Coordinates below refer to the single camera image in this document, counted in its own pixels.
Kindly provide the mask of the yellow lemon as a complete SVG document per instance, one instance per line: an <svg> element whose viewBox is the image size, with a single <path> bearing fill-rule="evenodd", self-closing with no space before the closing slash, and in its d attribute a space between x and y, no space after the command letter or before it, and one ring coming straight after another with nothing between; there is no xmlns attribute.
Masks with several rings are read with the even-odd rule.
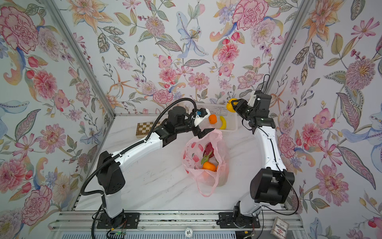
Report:
<svg viewBox="0 0 382 239"><path fill-rule="evenodd" d="M229 112L232 112L232 113L235 113L235 109L234 109L234 106L237 105L238 103L238 100L233 98L233 99L230 99L226 105L226 108Z"/></svg>

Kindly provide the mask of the orange fruit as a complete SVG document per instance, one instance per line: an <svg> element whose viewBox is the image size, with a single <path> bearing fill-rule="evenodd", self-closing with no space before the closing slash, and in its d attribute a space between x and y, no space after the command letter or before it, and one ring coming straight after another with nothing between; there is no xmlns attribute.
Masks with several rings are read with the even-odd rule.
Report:
<svg viewBox="0 0 382 239"><path fill-rule="evenodd" d="M213 171L213 172L216 172L217 171L217 167L213 164L213 163L211 163L211 162L205 162L204 164L203 164L203 169L204 170L209 170L209 171Z"/></svg>
<svg viewBox="0 0 382 239"><path fill-rule="evenodd" d="M217 116L212 114L209 116L209 123L210 124L216 124L217 123Z"/></svg>

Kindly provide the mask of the pink plastic bag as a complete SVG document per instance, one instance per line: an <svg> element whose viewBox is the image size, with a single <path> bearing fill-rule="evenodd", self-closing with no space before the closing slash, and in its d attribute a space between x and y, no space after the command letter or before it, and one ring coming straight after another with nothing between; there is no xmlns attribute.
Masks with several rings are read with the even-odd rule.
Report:
<svg viewBox="0 0 382 239"><path fill-rule="evenodd" d="M229 175L228 150L220 130L205 137L193 137L182 152L182 163L199 193L210 197L217 187L226 184Z"/></svg>

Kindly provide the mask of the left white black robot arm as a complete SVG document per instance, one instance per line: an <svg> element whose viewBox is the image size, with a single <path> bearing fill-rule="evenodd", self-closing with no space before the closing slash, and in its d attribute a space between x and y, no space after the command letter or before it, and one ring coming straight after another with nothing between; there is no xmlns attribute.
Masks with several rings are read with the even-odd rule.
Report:
<svg viewBox="0 0 382 239"><path fill-rule="evenodd" d="M212 128L201 129L200 124L209 118L210 111L194 108L190 113L181 106L165 110L167 118L159 115L145 138L115 153L104 151L99 155L97 168L84 181L80 194L100 194L102 209L110 219L124 212L121 190L125 186L124 172L146 155L161 149L177 139L178 134L192 132L199 139L212 132Z"/></svg>

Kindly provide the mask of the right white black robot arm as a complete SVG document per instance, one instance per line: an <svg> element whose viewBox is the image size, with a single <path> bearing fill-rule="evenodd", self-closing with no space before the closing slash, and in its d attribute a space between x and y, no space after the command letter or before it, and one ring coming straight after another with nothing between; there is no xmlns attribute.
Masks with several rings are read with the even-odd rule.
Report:
<svg viewBox="0 0 382 239"><path fill-rule="evenodd" d="M258 151L255 159L262 166L250 183L250 195L239 201L234 207L238 216L252 217L264 208L283 204L295 180L288 172L280 156L277 145L276 124L269 116L272 97L256 90L250 100L232 100L234 111L247 121L255 139Z"/></svg>

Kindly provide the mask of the red dragon fruit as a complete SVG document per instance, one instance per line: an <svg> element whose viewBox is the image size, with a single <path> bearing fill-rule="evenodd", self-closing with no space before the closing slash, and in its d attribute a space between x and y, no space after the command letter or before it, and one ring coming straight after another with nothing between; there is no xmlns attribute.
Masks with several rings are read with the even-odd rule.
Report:
<svg viewBox="0 0 382 239"><path fill-rule="evenodd" d="M201 160L201 165L203 165L205 162L208 162L209 159L212 157L214 157L214 148L212 146L212 143L209 142L205 147L205 151L203 153L203 158Z"/></svg>

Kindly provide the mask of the white plastic basket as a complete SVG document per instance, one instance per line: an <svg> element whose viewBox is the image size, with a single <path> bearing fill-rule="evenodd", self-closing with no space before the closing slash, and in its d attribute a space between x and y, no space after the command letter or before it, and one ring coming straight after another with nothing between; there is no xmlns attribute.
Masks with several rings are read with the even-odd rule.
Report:
<svg viewBox="0 0 382 239"><path fill-rule="evenodd" d="M238 129L238 120L237 120L237 114L229 112L225 105L219 105L219 104L204 104L204 103L197 103L198 109L205 108L208 109L212 114L217 116L217 123L216 124L210 124L209 119L205 119L199 126L202 129L205 128L215 128L219 129L221 127L221 121L220 116L223 116L227 121L227 127L226 130L220 130L223 133L231 133Z"/></svg>

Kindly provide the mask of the yellow banana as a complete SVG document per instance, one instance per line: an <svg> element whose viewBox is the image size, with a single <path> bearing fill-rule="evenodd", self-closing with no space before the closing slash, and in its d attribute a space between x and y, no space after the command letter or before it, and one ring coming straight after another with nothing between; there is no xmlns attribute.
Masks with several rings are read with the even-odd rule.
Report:
<svg viewBox="0 0 382 239"><path fill-rule="evenodd" d="M220 130L226 130L227 127L227 121L223 116L220 116L220 121L221 121L221 127L219 128Z"/></svg>

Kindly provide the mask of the wooden chessboard box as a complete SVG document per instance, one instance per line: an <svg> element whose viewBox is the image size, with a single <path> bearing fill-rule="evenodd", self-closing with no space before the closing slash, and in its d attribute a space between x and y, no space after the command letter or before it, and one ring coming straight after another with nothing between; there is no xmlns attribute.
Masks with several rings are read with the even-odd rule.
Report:
<svg viewBox="0 0 382 239"><path fill-rule="evenodd" d="M153 127L154 122L149 121L149 122L140 122L137 124L136 127L136 137L137 138L144 138L148 135L149 131Z"/></svg>

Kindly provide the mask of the round white numbered tag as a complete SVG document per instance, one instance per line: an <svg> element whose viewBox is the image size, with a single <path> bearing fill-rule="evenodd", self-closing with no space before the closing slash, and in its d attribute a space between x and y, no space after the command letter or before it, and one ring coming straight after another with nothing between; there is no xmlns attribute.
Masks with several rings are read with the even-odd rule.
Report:
<svg viewBox="0 0 382 239"><path fill-rule="evenodd" d="M191 228L186 228L185 229L185 238L191 239L194 235L194 232Z"/></svg>

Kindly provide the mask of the small card box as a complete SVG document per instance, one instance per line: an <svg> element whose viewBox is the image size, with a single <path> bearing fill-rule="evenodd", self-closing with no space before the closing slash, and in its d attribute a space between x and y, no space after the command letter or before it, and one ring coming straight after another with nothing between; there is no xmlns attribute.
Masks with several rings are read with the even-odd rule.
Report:
<svg viewBox="0 0 382 239"><path fill-rule="evenodd" d="M272 225L270 234L277 239L286 239L288 229L289 223L287 223L285 220L279 217L276 217Z"/></svg>

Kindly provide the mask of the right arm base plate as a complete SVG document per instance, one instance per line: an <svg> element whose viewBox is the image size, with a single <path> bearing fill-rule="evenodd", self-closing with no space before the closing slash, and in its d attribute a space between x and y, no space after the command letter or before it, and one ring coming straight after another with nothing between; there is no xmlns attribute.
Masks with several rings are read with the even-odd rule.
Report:
<svg viewBox="0 0 382 239"><path fill-rule="evenodd" d="M261 227L257 216L234 216L233 212L219 212L216 224L221 229L258 229Z"/></svg>

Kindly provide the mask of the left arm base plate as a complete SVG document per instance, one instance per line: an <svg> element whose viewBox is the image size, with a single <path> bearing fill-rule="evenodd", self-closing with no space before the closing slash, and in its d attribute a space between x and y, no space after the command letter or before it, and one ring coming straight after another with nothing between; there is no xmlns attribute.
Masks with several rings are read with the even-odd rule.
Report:
<svg viewBox="0 0 382 239"><path fill-rule="evenodd" d="M120 213L115 218L111 218L107 213L101 213L97 229L137 229L140 213Z"/></svg>

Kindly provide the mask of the aluminium front rail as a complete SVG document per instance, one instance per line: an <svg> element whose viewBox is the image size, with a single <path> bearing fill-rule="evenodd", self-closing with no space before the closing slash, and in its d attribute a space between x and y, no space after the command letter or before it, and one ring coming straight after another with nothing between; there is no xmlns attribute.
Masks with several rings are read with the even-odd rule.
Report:
<svg viewBox="0 0 382 239"><path fill-rule="evenodd" d="M51 231L107 231L112 228L105 216L93 220L93 211L70 211L59 213L56 221L49 224ZM127 231L269 231L279 218L285 221L290 231L302 231L303 223L299 215L280 215L263 210L247 223L234 223L231 211L128 211L126 219L117 226Z"/></svg>

